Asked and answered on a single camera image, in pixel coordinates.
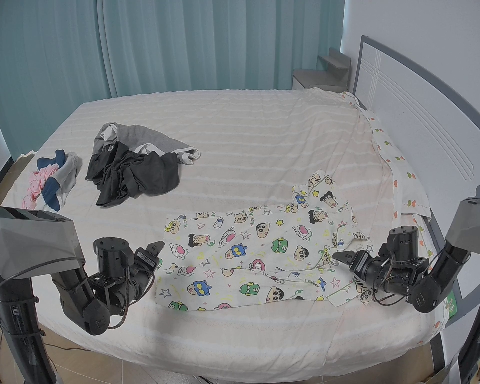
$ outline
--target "black garment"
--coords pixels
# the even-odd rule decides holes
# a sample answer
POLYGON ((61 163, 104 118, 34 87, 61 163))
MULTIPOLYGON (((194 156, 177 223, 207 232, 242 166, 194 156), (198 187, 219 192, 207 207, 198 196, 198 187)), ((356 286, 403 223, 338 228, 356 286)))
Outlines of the black garment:
POLYGON ((120 204, 138 192, 166 193, 179 184, 177 154, 138 154, 116 142, 111 151, 92 155, 85 179, 100 189, 96 205, 120 204))

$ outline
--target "pink garment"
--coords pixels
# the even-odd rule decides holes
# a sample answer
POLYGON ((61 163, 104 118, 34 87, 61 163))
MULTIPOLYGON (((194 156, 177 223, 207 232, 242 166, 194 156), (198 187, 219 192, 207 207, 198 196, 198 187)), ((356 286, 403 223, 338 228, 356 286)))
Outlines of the pink garment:
POLYGON ((30 187, 28 187, 27 196, 22 200, 23 209, 35 209, 36 199, 42 192, 45 182, 50 176, 54 175, 58 169, 59 165, 55 163, 40 168, 38 171, 30 172, 28 175, 28 183, 30 184, 30 187))

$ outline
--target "tiled floor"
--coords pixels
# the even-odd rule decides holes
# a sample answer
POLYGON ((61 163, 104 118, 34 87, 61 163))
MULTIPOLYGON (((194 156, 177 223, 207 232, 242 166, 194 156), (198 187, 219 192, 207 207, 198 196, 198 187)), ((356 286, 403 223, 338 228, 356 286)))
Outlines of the tiled floor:
MULTIPOLYGON (((0 202, 33 156, 21 158, 0 182, 0 202)), ((64 348, 78 347, 73 342, 45 329, 44 342, 64 348)), ((46 346, 47 353, 65 384, 198 384, 194 376, 144 367, 128 361, 82 350, 62 350, 46 346)), ((339 377, 316 377, 296 384, 415 384, 433 372, 430 345, 410 350, 402 357, 362 371, 339 377)), ((0 380, 2 384, 23 384, 5 340, 0 344, 0 380)), ((232 384, 210 379, 214 384, 232 384)))

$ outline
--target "white label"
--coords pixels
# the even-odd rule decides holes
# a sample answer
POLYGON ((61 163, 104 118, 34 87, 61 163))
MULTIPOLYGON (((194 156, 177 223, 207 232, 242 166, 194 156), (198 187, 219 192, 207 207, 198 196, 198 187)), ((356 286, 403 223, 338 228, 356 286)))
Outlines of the white label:
POLYGON ((150 260, 148 257, 146 257, 143 253, 141 253, 140 251, 138 251, 137 253, 138 257, 140 257, 144 262, 146 262, 148 265, 152 266, 152 267, 155 267, 155 263, 150 260))
POLYGON ((364 265, 365 262, 367 261, 367 257, 368 257, 368 253, 365 253, 365 254, 362 256, 359 264, 357 265, 357 268, 355 268, 355 270, 356 270, 357 272, 360 272, 360 270, 362 269, 363 265, 364 265))

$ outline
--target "nightstand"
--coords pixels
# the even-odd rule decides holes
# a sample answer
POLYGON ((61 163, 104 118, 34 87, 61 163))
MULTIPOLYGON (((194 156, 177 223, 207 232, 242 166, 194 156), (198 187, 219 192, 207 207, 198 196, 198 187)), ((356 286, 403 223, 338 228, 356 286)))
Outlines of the nightstand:
POLYGON ((332 92, 347 91, 351 58, 334 48, 329 49, 328 56, 318 58, 328 64, 327 70, 294 69, 292 89, 317 87, 332 92))

